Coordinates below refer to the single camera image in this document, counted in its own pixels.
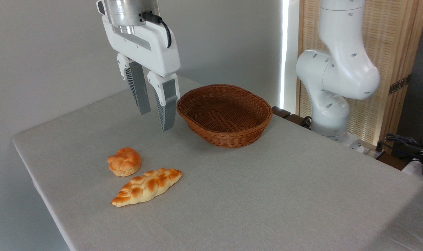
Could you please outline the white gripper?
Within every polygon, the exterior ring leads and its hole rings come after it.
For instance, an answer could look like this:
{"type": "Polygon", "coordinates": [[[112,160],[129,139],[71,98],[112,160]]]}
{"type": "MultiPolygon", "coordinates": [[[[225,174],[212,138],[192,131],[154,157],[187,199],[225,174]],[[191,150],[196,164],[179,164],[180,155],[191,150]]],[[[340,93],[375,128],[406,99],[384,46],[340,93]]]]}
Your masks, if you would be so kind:
{"type": "Polygon", "coordinates": [[[174,35],[168,48],[168,37],[164,26],[147,22],[135,27],[134,34],[120,33],[119,28],[102,16],[109,43],[118,53],[117,62],[121,77],[127,81],[141,115],[151,111],[143,67],[152,70],[148,81],[154,90],[163,132],[175,123],[176,103],[180,98],[178,76],[181,67],[174,35]]]}

